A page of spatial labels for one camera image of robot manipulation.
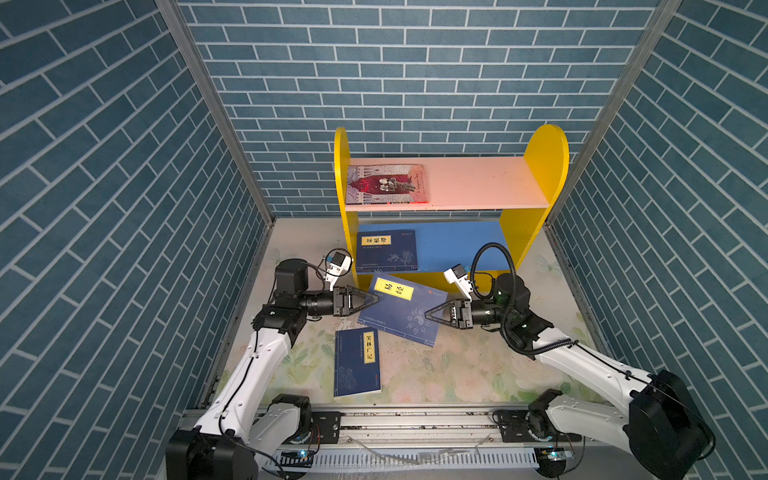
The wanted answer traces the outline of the Hamlet picture book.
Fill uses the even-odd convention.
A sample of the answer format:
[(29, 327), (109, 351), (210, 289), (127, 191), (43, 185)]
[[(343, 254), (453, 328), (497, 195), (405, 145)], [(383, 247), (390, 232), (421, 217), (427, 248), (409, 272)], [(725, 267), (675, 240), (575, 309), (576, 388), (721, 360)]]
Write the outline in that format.
[(413, 204), (428, 201), (426, 173), (422, 165), (353, 165), (348, 168), (347, 204)]

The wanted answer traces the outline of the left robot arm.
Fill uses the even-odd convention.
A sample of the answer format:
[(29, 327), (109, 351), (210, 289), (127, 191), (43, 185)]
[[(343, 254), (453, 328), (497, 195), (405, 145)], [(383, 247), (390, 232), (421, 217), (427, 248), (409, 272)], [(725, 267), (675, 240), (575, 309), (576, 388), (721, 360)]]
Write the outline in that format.
[(275, 268), (268, 301), (252, 320), (245, 353), (205, 413), (188, 430), (178, 429), (165, 451), (170, 479), (256, 479), (261, 473), (288, 478), (275, 454), (287, 441), (315, 433), (306, 396), (281, 394), (266, 413), (259, 405), (276, 369), (309, 320), (349, 317), (377, 303), (375, 294), (337, 281), (353, 266), (344, 249), (328, 253), (321, 265), (303, 259)]

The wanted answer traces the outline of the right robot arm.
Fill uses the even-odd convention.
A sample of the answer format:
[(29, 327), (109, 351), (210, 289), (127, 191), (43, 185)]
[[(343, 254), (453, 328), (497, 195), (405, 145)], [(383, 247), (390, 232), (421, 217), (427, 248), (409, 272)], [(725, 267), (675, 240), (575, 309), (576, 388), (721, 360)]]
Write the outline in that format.
[(496, 331), (516, 354), (558, 369), (600, 396), (595, 403), (546, 390), (528, 406), (532, 438), (591, 438), (631, 454), (658, 479), (682, 479), (714, 452), (716, 435), (675, 374), (631, 367), (569, 337), (530, 309), (530, 292), (514, 273), (492, 279), (487, 294), (477, 292), (474, 275), (460, 265), (444, 277), (462, 296), (428, 310), (427, 319), (457, 330)]

